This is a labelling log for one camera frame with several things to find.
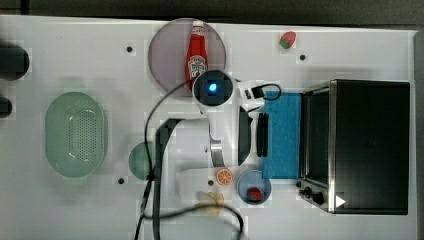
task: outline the pink plate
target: pink plate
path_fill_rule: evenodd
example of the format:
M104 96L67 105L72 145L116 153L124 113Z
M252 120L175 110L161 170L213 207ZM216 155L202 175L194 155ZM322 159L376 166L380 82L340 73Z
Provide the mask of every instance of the pink plate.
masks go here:
M185 59L190 44L193 18L180 18L163 26L153 37L149 47L149 67L156 82L171 91L185 82ZM205 23L208 69L224 70L226 51L219 34ZM174 93L176 96L192 96L187 86Z

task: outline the ketchup bottle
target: ketchup bottle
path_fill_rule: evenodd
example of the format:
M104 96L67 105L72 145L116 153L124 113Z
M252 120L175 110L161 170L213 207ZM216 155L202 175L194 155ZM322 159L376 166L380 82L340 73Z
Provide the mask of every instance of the ketchup bottle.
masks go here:
M206 54L204 33L203 22L194 21L185 62L186 84L190 90L193 87L193 80L208 70L208 56Z

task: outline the green plate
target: green plate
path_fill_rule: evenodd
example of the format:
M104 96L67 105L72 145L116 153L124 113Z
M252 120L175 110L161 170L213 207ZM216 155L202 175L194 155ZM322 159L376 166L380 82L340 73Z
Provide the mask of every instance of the green plate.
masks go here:
M106 155L106 118L94 99L80 92L56 98L46 114L46 155L65 177L93 172Z
M152 157L153 167L156 163L155 161L155 148L153 142L147 142L149 151ZM149 175L149 160L147 158L147 151L144 145L144 142L138 144L131 151L129 157L129 167L131 172L140 180L147 180L147 175Z

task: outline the dark floor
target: dark floor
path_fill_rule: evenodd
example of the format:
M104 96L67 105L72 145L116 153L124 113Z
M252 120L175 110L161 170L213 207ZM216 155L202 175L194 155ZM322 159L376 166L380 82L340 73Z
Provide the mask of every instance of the dark floor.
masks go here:
M302 25L417 28L422 0L1 0L0 13Z

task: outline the orange slice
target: orange slice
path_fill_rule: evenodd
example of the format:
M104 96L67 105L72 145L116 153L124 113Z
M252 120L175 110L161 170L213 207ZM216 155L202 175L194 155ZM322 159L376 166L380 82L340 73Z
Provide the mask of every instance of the orange slice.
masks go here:
M228 185L233 181L233 173L228 168L221 168L216 173L216 180L221 185Z

